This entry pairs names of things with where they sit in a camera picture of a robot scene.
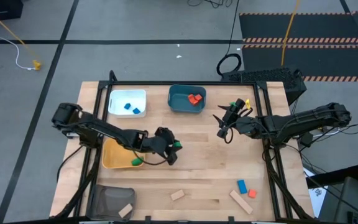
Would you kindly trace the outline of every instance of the green block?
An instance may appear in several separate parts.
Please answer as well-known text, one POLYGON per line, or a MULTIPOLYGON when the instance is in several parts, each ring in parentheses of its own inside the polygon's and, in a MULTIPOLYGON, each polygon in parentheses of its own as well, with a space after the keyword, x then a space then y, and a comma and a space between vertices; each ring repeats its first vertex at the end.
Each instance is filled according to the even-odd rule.
POLYGON ((134 159, 131 163, 132 163, 132 166, 139 166, 139 165, 141 165, 142 163, 143 163, 143 159, 144 159, 144 157, 142 156, 142 157, 140 157, 141 159, 139 159, 139 158, 136 158, 136 159, 134 159))
POLYGON ((177 141, 177 142, 173 143, 173 146, 174 147, 181 147, 180 141, 177 141))

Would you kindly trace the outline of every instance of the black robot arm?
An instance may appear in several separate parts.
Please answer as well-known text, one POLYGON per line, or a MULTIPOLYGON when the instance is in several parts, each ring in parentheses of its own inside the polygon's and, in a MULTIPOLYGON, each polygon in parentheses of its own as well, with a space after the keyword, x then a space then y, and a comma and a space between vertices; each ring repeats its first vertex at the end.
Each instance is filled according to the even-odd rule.
POLYGON ((256 118, 241 116, 238 112, 245 105, 238 99, 231 106, 220 106, 226 110, 223 119, 215 118, 221 130, 220 138, 226 138, 229 128, 235 128, 240 134, 253 139, 267 137, 273 146, 283 146, 292 137, 302 135, 323 126, 345 127, 351 120, 351 115, 344 105, 329 103, 316 109, 288 116, 257 116, 256 118))
POLYGON ((141 153, 157 153, 172 165, 177 160, 176 152, 181 149, 173 133, 168 128, 159 127, 155 136, 148 138, 147 131, 135 129, 120 129, 106 123, 93 114, 84 112, 79 105, 60 103, 53 118, 53 127, 61 130, 64 135, 77 133, 80 145, 90 148, 99 146, 99 135, 103 134, 113 138, 125 149, 141 153))

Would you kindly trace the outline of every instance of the wooden tabletop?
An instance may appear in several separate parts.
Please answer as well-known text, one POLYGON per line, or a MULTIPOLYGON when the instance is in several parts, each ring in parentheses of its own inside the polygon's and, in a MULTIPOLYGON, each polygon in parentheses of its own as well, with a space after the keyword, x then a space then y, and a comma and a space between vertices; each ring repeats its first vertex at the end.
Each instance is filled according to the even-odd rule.
MULTIPOLYGON (((92 113, 98 82, 83 82, 78 104, 92 113)), ((144 118, 117 119, 108 116, 108 122, 122 129, 148 130, 153 133, 159 126, 167 127, 181 141, 183 149, 178 151, 178 160, 173 166, 162 164, 137 168, 99 168, 98 184, 115 187, 131 187, 136 191, 136 203, 132 220, 144 220, 150 215, 152 220, 204 220, 226 221, 234 216, 236 221, 274 220, 272 199, 265 162, 262 160, 261 140, 240 136, 234 133, 232 143, 225 144, 216 136, 218 123, 213 114, 222 117, 224 110, 217 105, 228 105, 238 98, 250 99, 255 110, 254 91, 251 86, 204 86, 206 106, 200 114, 173 113, 167 104, 170 86, 114 85, 113 90, 143 89, 147 93, 147 115, 144 118), (248 215, 230 196, 232 190, 238 192, 237 180, 244 179, 248 189, 258 192, 255 199, 242 195, 254 209, 248 215), (170 195, 183 189, 185 196, 172 201, 170 195)), ((268 92, 273 114, 287 115, 289 108, 282 83, 268 83, 268 92)), ((262 109, 265 114, 263 94, 262 109)), ((297 147, 296 142, 289 142, 297 147)), ((78 139, 68 140, 65 158, 78 148, 78 139)), ((310 196, 303 174, 299 153, 290 147, 281 149, 282 161, 289 191, 309 215, 313 216, 310 196)), ((51 215, 56 215, 78 188, 85 150, 80 151, 62 168, 53 199, 51 215)), ((158 162, 158 155, 147 155, 149 162, 158 162)), ((281 216, 285 217, 282 195, 281 216)), ((88 190, 83 196, 81 215, 85 214, 88 190)))

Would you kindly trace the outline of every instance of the floor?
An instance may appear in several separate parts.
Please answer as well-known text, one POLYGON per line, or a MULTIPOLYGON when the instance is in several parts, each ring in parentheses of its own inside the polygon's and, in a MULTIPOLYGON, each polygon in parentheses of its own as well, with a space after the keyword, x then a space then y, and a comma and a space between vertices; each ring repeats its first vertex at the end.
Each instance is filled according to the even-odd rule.
MULTIPOLYGON (((6 21, 6 25, 24 40, 59 40, 73 2, 23 0, 22 18, 6 21)), ((292 12, 295 2, 241 0, 239 12, 292 12)), ((358 0, 346 2, 351 11, 358 11, 358 0)), ((227 40, 234 10, 235 4, 213 9, 205 2, 190 7, 186 0, 79 0, 67 40, 227 40)), ((338 0, 302 0, 298 12, 343 9, 338 0)), ((1 27, 0 35, 9 37, 1 27)), ((233 38, 241 39, 238 22, 233 38)), ((227 50, 227 44, 125 42, 66 44, 59 55, 58 41, 53 43, 31 45, 43 62, 39 72, 18 68, 14 47, 0 44, 0 205, 22 146, 29 143, 22 172, 16 187, 11 189, 13 196, 10 203, 5 203, 9 206, 5 216, 0 214, 0 221, 48 217, 56 171, 66 144, 66 139, 51 128, 50 119, 59 103, 76 101, 81 82, 107 79, 110 69, 119 80, 219 80, 216 64, 227 50), (49 68, 56 62, 53 73, 49 68), (49 82, 49 88, 44 88, 48 92, 43 102, 39 96, 49 82), (38 120, 33 117, 37 105, 41 109, 38 120), (34 135, 25 142, 29 128, 34 129, 34 135)), ((237 52, 239 47, 233 45, 231 52, 237 52)), ((33 58, 20 48, 19 63, 30 66, 33 58)), ((223 70, 233 66, 235 62, 227 62, 223 70)), ((352 113, 352 122, 358 123, 358 83, 308 82, 306 86, 308 91, 300 98, 296 111, 335 101, 345 104, 352 113)), ((338 134, 306 149, 305 156, 327 171, 358 164, 358 135, 338 134)), ((327 214, 334 201, 329 197, 326 201, 322 218, 329 220, 327 214)))

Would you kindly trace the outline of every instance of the blue bowl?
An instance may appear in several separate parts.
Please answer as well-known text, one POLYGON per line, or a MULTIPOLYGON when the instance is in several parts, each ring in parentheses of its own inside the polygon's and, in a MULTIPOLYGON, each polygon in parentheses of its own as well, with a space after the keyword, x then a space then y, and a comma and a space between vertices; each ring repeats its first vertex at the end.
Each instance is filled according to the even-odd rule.
POLYGON ((200 113, 206 104, 206 90, 201 86, 191 85, 172 85, 169 88, 168 105, 174 112, 182 113, 200 113), (200 94, 203 99, 197 104, 192 105, 188 99, 188 95, 200 94))

